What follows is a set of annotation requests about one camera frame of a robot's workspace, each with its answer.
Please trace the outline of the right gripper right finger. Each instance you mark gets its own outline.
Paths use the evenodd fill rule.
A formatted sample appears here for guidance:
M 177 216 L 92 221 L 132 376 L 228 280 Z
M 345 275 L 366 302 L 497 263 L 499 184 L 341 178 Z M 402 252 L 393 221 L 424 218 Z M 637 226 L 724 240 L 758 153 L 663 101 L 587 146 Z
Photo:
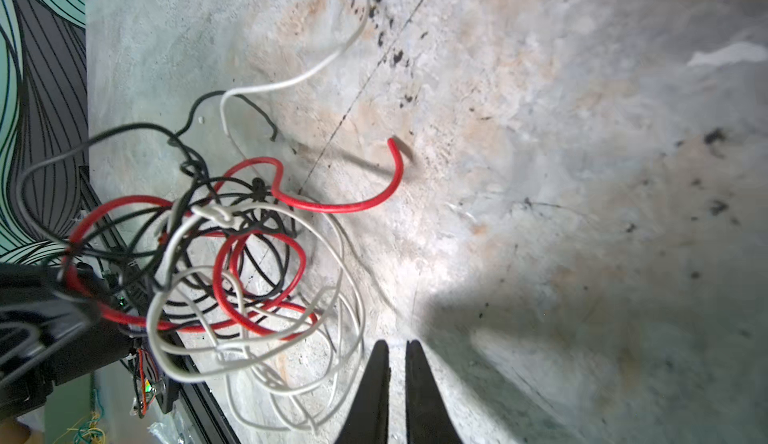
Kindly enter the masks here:
M 407 442 L 461 443 L 418 340 L 407 343 L 405 374 Z

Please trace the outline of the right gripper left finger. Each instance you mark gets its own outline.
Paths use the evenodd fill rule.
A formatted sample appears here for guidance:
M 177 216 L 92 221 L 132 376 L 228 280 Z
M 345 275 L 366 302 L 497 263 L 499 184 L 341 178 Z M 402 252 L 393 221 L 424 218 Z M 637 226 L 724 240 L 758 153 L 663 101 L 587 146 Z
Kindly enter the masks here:
M 389 346 L 378 340 L 336 444 L 388 442 L 390 379 Z

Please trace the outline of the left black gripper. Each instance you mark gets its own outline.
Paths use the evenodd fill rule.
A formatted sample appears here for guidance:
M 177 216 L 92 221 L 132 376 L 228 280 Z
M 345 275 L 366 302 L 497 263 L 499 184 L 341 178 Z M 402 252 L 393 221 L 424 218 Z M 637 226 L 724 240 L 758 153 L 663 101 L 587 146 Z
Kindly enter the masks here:
M 137 352 L 140 340 L 65 289 L 52 267 L 1 266 L 1 418 L 45 404 L 56 386 Z

